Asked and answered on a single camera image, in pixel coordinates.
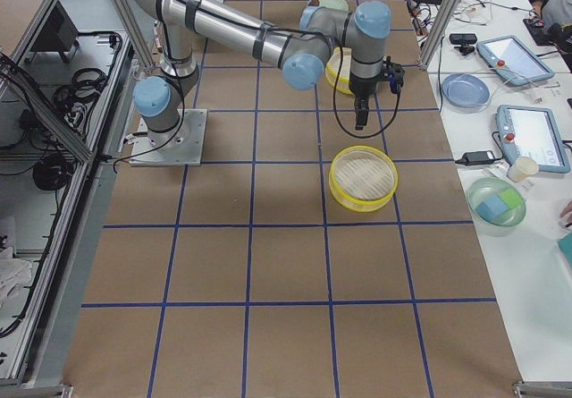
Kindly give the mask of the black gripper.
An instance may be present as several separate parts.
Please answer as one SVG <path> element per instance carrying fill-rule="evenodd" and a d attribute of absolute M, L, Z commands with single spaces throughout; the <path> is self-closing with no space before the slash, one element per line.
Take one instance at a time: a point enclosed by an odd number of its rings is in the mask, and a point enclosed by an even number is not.
<path fill-rule="evenodd" d="M 355 130 L 363 131 L 369 116 L 369 96 L 377 91 L 377 85 L 387 81 L 394 95 L 401 93 L 405 70 L 391 58 L 381 58 L 376 62 L 365 63 L 352 56 L 349 68 L 349 90 L 355 96 Z"/>

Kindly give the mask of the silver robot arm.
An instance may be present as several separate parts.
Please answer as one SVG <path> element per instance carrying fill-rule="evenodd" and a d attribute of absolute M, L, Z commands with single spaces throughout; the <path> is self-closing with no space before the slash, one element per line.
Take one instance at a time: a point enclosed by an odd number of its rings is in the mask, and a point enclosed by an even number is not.
<path fill-rule="evenodd" d="M 392 94 L 401 94 L 405 71 L 385 53 L 391 10 L 383 2 L 364 2 L 353 12 L 308 6 L 296 30 L 261 21 L 216 0 L 136 3 L 167 27 L 180 27 L 280 69 L 284 80 L 298 90 L 313 88 L 334 51 L 349 48 L 356 139 L 367 124 L 369 99 L 379 83 L 386 81 Z"/>

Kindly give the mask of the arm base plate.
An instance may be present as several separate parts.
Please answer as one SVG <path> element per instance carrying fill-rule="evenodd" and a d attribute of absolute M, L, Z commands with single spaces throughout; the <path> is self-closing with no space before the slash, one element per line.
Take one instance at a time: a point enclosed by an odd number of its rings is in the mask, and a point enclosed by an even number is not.
<path fill-rule="evenodd" d="M 167 133 L 155 133 L 147 129 L 144 118 L 139 119 L 138 132 L 146 135 L 133 140 L 132 165 L 178 166 L 200 165 L 203 153 L 207 109 L 179 109 L 182 126 Z"/>

